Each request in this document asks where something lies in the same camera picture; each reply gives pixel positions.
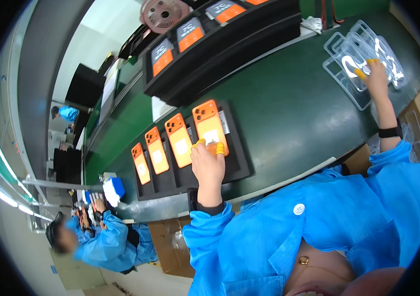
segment blue container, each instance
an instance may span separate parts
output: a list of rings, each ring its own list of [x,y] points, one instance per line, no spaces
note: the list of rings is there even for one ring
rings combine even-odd
[[[121,178],[110,177],[109,180],[111,180],[111,183],[115,189],[116,194],[118,194],[120,197],[123,197],[125,191],[124,191],[123,181],[121,181]]]

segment blue anti-static coat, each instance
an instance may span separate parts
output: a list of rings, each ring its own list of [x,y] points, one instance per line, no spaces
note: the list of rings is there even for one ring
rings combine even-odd
[[[90,238],[99,235],[101,232],[101,227],[90,226],[90,229],[94,231],[94,234],[91,234],[89,231],[83,232],[80,225],[80,218],[78,216],[73,216],[70,220],[65,222],[65,227],[74,231],[77,234],[78,241],[80,243],[86,243]]]
[[[228,203],[215,216],[191,212],[183,228],[196,270],[189,295],[282,295],[302,237],[324,252],[345,251],[358,275],[407,267],[420,245],[420,164],[409,152],[401,141],[371,155],[366,179],[326,169],[236,217]]]
[[[75,122],[79,112],[80,111],[78,109],[70,106],[63,106],[59,108],[60,117],[72,123]]]
[[[103,213],[107,229],[78,246],[73,257],[96,267],[121,272],[157,260],[147,224],[133,225],[139,234],[137,249],[127,241],[127,225],[108,210]]]

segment white button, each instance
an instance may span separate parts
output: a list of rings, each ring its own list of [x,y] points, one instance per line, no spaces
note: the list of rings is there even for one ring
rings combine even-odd
[[[294,214],[302,215],[304,210],[305,210],[305,205],[304,204],[296,204],[296,206],[294,207]]]

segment hand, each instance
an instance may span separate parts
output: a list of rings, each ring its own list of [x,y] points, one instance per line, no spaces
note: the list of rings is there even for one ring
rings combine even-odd
[[[88,213],[84,207],[81,208],[81,218],[83,220],[83,225],[85,226],[85,228],[90,228],[90,222],[88,221]]]
[[[106,211],[106,204],[103,202],[103,200],[97,198],[95,199],[95,209],[100,212],[104,213]]]
[[[101,230],[108,229],[108,227],[105,225],[103,221],[100,221]]]
[[[389,100],[388,98],[388,77],[386,76],[386,67],[379,59],[366,60],[370,68],[370,75],[361,79],[366,84],[375,102],[380,100]]]
[[[191,148],[192,172],[199,181],[198,202],[204,207],[221,204],[221,182],[225,177],[225,146],[217,145],[216,158],[207,150],[205,139]]]
[[[83,229],[83,225],[84,225],[83,216],[80,216],[80,228]]]

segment green workbench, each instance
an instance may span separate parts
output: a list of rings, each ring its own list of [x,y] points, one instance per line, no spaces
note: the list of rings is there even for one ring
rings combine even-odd
[[[345,18],[341,27],[292,44],[257,61],[219,83],[187,108],[177,112],[190,116],[191,109],[208,100],[226,101],[237,123],[252,175],[225,184],[222,197],[230,202],[252,198],[312,173],[362,145],[377,132],[370,108],[360,112],[349,97],[322,68],[329,56],[323,44],[334,32],[345,35],[358,20],[364,20],[383,36],[396,53],[409,80],[396,91],[390,85],[390,99],[399,114],[420,90],[420,48],[402,24],[388,12]],[[142,93],[142,77],[111,114],[109,128],[100,132],[89,147],[85,161],[86,183],[96,182],[98,173],[115,172],[122,178],[125,196],[118,216],[136,222],[162,220],[185,215],[186,194],[137,201],[131,148],[144,145],[144,133],[152,126],[150,98]],[[103,139],[118,137],[122,151],[108,149]],[[99,167],[98,163],[109,164]]]

